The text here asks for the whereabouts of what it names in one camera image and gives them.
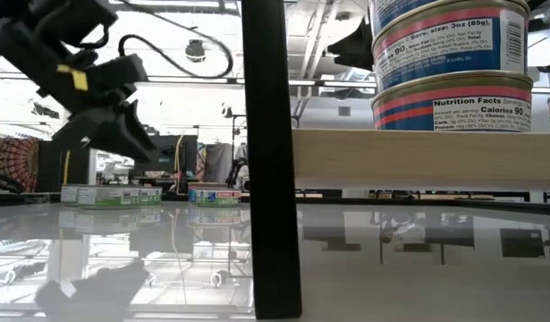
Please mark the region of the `grey hanging cloth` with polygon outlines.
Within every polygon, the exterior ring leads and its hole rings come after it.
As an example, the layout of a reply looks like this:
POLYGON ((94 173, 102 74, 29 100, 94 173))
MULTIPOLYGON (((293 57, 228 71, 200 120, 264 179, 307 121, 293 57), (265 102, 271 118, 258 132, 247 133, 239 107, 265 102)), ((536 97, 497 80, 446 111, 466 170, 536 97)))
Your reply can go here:
POLYGON ((206 146, 205 182, 225 182, 231 170, 232 146, 215 143, 206 146))

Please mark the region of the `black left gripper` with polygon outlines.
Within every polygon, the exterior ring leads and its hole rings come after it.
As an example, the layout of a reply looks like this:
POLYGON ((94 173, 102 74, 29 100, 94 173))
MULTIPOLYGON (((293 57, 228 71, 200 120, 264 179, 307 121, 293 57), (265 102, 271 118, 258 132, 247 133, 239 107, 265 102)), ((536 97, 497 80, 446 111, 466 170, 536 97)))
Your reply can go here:
POLYGON ((1 20, 0 56, 36 83, 41 96, 49 95, 77 113, 53 135, 54 144, 72 148, 87 138, 90 148, 136 161, 150 160, 148 152, 156 145, 137 115, 139 101, 124 101, 135 91, 134 83, 105 91, 89 89, 85 71, 98 65, 95 51, 84 49, 72 54, 61 44, 51 47, 43 39, 35 39, 20 21, 1 20), (91 108, 120 104, 121 113, 91 108))

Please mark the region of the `black computer monitor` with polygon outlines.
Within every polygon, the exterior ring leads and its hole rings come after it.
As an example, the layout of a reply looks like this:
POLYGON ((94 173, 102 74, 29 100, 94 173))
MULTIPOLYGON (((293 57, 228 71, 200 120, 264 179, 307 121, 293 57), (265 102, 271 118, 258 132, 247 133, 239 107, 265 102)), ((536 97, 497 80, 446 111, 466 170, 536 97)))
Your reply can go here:
POLYGON ((150 161, 143 164, 146 171, 164 171, 168 174, 195 174, 198 137, 195 135, 151 136, 156 149, 149 151, 150 161))

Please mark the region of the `black ceiling dome fixture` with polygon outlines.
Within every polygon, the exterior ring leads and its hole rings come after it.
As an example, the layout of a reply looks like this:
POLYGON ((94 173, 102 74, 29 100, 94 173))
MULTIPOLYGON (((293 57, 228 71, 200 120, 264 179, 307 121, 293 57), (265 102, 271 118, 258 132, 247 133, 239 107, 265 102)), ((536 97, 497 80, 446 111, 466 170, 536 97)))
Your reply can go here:
POLYGON ((201 39, 190 39, 184 53, 193 63, 202 63, 207 58, 204 43, 201 39))

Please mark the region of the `red patterned tapestry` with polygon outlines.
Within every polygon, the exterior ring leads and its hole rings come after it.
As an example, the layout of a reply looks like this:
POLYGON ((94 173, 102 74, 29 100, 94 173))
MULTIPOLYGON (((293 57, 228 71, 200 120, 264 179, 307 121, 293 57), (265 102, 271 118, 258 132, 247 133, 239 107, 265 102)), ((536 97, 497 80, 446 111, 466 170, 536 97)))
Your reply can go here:
POLYGON ((39 140, 0 139, 0 174, 18 182, 26 192, 33 192, 38 176, 39 140))

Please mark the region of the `long ceiling light strip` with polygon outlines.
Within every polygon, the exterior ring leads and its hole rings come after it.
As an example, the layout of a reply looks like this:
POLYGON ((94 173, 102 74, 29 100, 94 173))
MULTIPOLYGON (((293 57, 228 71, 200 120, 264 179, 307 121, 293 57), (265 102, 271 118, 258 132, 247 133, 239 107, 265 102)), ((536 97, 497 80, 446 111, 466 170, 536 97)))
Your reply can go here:
POLYGON ((182 85, 244 85, 245 80, 237 78, 204 79, 191 77, 148 76, 145 83, 182 85))
POLYGON ((376 89, 375 82, 343 81, 343 80, 289 80, 289 85, 304 87, 358 88, 376 89))

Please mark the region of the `black shelf side panel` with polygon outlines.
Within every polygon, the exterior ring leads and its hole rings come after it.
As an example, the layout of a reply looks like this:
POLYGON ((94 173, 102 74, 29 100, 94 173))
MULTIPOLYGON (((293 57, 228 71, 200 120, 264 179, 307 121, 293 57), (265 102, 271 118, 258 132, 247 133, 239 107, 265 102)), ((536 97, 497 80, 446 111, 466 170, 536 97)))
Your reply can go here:
POLYGON ((302 314, 283 0, 242 0, 256 317, 302 314))

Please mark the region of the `light wooden shelf board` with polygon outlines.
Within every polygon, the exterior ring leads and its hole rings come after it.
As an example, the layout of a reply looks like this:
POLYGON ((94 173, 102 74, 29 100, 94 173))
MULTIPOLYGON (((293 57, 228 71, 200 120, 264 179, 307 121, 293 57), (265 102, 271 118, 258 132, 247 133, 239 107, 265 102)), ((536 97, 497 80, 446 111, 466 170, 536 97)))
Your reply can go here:
POLYGON ((295 130, 300 187, 550 191, 550 134, 295 130))

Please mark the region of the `black flat screen panel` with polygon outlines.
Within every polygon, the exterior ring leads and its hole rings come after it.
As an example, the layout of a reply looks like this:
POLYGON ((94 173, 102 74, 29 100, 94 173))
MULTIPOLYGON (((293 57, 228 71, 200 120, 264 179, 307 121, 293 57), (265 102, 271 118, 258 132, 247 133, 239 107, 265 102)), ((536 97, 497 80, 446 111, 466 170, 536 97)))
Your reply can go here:
POLYGON ((64 182, 87 184, 90 150, 73 148, 68 161, 67 150, 61 150, 52 141, 38 144, 38 176, 35 192, 59 192, 64 182))

